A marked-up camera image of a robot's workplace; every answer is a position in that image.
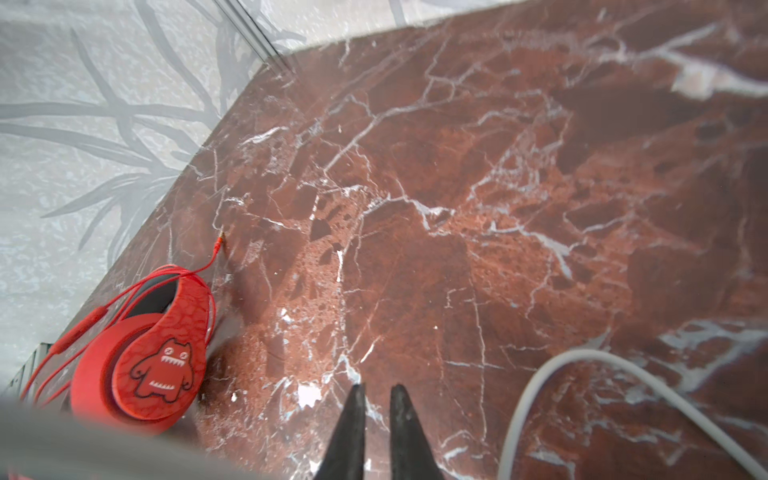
red marble countertop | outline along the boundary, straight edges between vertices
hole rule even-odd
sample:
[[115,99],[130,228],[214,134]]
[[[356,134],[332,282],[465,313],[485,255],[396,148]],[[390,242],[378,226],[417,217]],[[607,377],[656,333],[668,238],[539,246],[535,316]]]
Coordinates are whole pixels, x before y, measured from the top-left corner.
[[[765,2],[531,1],[297,53],[296,74],[257,74],[78,318],[204,264],[222,229],[187,416],[211,455],[310,478],[365,382],[367,477],[388,478],[402,382],[445,477],[493,478],[533,372],[591,346],[766,464],[767,26]],[[748,477],[588,363],[541,392],[515,478]]]

monster teeth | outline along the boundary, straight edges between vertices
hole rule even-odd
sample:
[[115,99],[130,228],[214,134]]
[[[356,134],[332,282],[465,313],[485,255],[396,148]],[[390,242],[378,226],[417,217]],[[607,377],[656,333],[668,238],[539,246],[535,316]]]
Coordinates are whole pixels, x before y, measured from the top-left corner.
[[174,358],[174,357],[172,357],[172,356],[163,355],[163,357],[161,358],[161,360],[162,360],[163,362],[173,363],[174,365],[178,365],[178,366],[184,366],[184,361],[183,361],[183,360],[181,360],[181,359],[175,359],[175,358]]
[[149,385],[153,386],[155,388],[158,388],[158,389],[163,389],[163,390],[173,390],[174,389],[174,386],[172,386],[172,385],[168,385],[167,383],[158,383],[158,382],[155,382],[154,380],[149,382]]

headphone ear cushion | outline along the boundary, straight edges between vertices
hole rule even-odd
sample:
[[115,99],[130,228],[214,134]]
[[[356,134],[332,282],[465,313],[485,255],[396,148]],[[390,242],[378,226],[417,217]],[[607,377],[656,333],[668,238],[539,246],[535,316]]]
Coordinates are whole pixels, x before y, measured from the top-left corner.
[[123,412],[112,396],[112,372],[120,355],[162,317],[162,313],[132,316],[93,339],[72,377],[70,402],[77,417],[153,435],[171,427],[184,414],[181,411],[164,419],[139,420]]

leaf pattern wallpaper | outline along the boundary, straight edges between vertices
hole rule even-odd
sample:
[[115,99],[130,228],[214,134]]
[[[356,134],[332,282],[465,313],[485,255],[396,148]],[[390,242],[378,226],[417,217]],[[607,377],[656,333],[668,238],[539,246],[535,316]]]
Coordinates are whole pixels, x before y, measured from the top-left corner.
[[[275,49],[498,0],[240,0]],[[0,0],[0,383],[55,341],[259,69],[213,0]]]

red cable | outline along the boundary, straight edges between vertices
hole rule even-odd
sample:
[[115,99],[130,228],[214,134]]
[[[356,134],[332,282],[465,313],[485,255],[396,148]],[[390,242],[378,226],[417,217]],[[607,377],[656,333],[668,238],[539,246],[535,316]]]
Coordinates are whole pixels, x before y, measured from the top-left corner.
[[[118,294],[116,297],[114,297],[112,300],[110,300],[110,301],[109,301],[109,302],[108,302],[106,305],[103,305],[103,307],[104,307],[105,309],[108,309],[110,306],[114,305],[114,303],[115,303],[115,302],[117,302],[117,301],[118,301],[118,300],[119,300],[121,297],[123,297],[123,296],[124,296],[126,293],[129,293],[129,292],[131,292],[131,295],[130,295],[130,296],[127,298],[127,299],[126,299],[126,301],[125,301],[125,302],[123,302],[123,304],[120,306],[120,308],[118,309],[117,313],[114,315],[114,317],[112,318],[112,320],[110,320],[110,321],[109,321],[109,323],[107,323],[107,325],[106,325],[106,326],[103,328],[103,330],[102,330],[102,331],[104,331],[105,329],[107,329],[107,328],[109,328],[109,327],[113,326],[115,323],[117,323],[117,322],[121,321],[121,320],[122,320],[122,316],[123,316],[123,315],[126,313],[127,307],[128,307],[129,305],[132,305],[132,304],[135,304],[136,302],[139,302],[139,301],[140,301],[140,300],[142,300],[142,299],[143,299],[143,298],[144,298],[146,295],[148,295],[150,292],[152,292],[153,290],[157,289],[158,287],[160,287],[160,286],[163,286],[163,285],[166,285],[166,284],[168,284],[168,283],[170,283],[170,282],[175,282],[175,281],[178,281],[178,280],[180,280],[182,277],[185,277],[185,276],[192,276],[192,275],[196,275],[197,273],[199,273],[199,272],[202,272],[203,270],[205,270],[205,269],[206,269],[206,268],[208,268],[209,266],[213,265],[213,264],[214,264],[214,261],[215,261],[215,259],[216,259],[216,256],[217,256],[217,254],[219,253],[219,250],[221,249],[221,245],[222,245],[223,241],[224,241],[224,234],[222,233],[222,234],[220,234],[220,235],[219,235],[218,239],[216,240],[216,243],[214,244],[214,251],[213,251],[213,255],[211,255],[210,261],[209,261],[209,262],[208,262],[208,263],[207,263],[205,266],[203,266],[202,268],[199,268],[199,269],[197,269],[197,270],[192,270],[192,271],[189,271],[189,270],[187,270],[187,269],[184,269],[184,268],[181,268],[181,267],[176,267],[176,268],[167,268],[167,269],[164,269],[164,270],[155,270],[154,272],[152,272],[152,273],[150,273],[149,275],[147,275],[145,278],[143,278],[143,279],[139,280],[138,282],[134,283],[133,285],[129,286],[128,288],[126,288],[125,290],[123,290],[122,292],[120,292],[120,293],[119,293],[119,294]],[[154,286],[153,286],[153,288],[151,288],[151,289],[149,289],[149,290],[147,290],[147,291],[145,291],[145,292],[142,292],[142,293],[141,293],[141,294],[138,296],[138,298],[134,298],[134,296],[136,295],[136,292],[137,292],[137,291],[138,291],[138,290],[139,290],[139,289],[140,289],[140,288],[141,288],[141,287],[142,287],[142,286],[143,286],[143,285],[144,285],[144,284],[145,284],[147,281],[149,281],[149,280],[152,280],[152,279],[154,279],[154,278],[156,278],[156,277],[158,277],[158,276],[160,276],[160,275],[168,275],[169,273],[171,273],[171,274],[173,274],[173,273],[176,273],[176,274],[177,274],[177,276],[175,276],[175,277],[173,277],[173,278],[170,278],[170,279],[167,279],[167,280],[163,280],[162,282],[159,282],[157,285],[154,285]],[[201,285],[204,285],[205,287],[207,287],[207,285],[205,284],[205,282],[203,282],[201,279],[199,279],[199,277],[198,277],[198,278],[194,278],[194,280],[195,280],[195,281],[197,281],[198,283],[200,283]],[[210,339],[211,339],[211,337],[212,337],[212,336],[213,336],[213,334],[214,334],[214,328],[215,328],[215,326],[216,326],[216,301],[215,301],[215,299],[214,299],[214,295],[213,295],[212,293],[209,293],[209,296],[210,296],[210,298],[213,300],[213,302],[212,302],[212,305],[213,305],[213,307],[212,307],[213,318],[212,318],[212,319],[209,319],[209,325],[208,325],[208,326],[206,326],[206,345],[208,345],[208,343],[210,342]],[[37,393],[35,394],[35,398],[34,398],[34,400],[33,400],[33,403],[37,403],[37,401],[40,399],[40,395],[42,394],[42,392],[43,392],[43,389],[46,387],[46,385],[47,385],[47,384],[48,384],[48,383],[49,383],[49,382],[50,382],[50,381],[51,381],[51,380],[52,380],[52,379],[53,379],[53,378],[54,378],[54,377],[55,377],[57,374],[59,374],[59,373],[60,373],[60,372],[61,372],[61,371],[62,371],[64,368],[66,368],[66,366],[67,366],[67,365],[69,365],[70,363],[72,363],[72,362],[74,361],[74,359],[78,358],[78,357],[79,357],[79,356],[80,356],[80,355],[81,355],[81,354],[82,354],[82,353],[85,351],[85,349],[87,349],[87,348],[88,348],[88,345],[90,345],[90,343],[88,343],[86,346],[84,346],[83,348],[81,348],[80,350],[78,350],[78,351],[77,351],[77,352],[76,352],[76,353],[75,353],[75,354],[74,354],[72,357],[70,357],[69,359],[67,359],[67,361],[66,361],[66,362],[62,363],[62,364],[61,364],[61,365],[60,365],[60,366],[59,366],[59,367],[58,367],[58,368],[57,368],[57,369],[56,369],[56,370],[55,370],[53,373],[51,373],[51,374],[48,376],[48,378],[46,378],[46,379],[45,379],[45,381],[44,381],[44,382],[43,382],[43,383],[40,385],[40,387],[38,388],[38,391],[37,391]],[[60,353],[63,353],[63,352],[64,352],[64,350],[66,350],[67,348],[69,348],[69,346],[65,347],[65,349],[63,349],[62,351],[60,351]],[[24,399],[26,398],[27,394],[29,394],[29,389],[32,387],[32,384],[33,384],[33,383],[35,382],[35,380],[37,379],[37,377],[38,377],[38,375],[39,375],[40,371],[42,370],[42,368],[43,368],[43,367],[45,366],[45,364],[47,364],[47,363],[48,363],[48,361],[49,361],[51,358],[53,358],[53,356],[54,356],[54,355],[56,355],[56,354],[57,354],[56,352],[49,352],[49,353],[48,353],[48,355],[46,355],[46,356],[45,356],[45,358],[44,358],[44,359],[43,359],[43,360],[40,362],[40,365],[38,365],[38,368],[36,368],[36,369],[35,369],[35,371],[32,373],[32,375],[29,377],[29,380],[27,381],[27,385],[24,387],[24,391],[22,392],[22,396],[21,396],[21,401],[24,401]],[[56,391],[56,392],[55,392],[53,395],[51,395],[51,396],[50,396],[48,399],[46,399],[46,400],[45,400],[45,402],[43,403],[43,405],[42,405],[42,406],[46,406],[46,405],[47,405],[49,402],[51,402],[53,399],[55,399],[56,397],[58,397],[59,395],[61,395],[61,394],[62,394],[62,393],[63,393],[63,392],[64,392],[64,391],[65,391],[65,390],[66,390],[66,389],[69,387],[69,385],[70,385],[70,382],[67,382],[67,383],[65,383],[65,385],[64,385],[64,386],[62,386],[62,387],[61,387],[59,390],[57,390],[57,391]]]

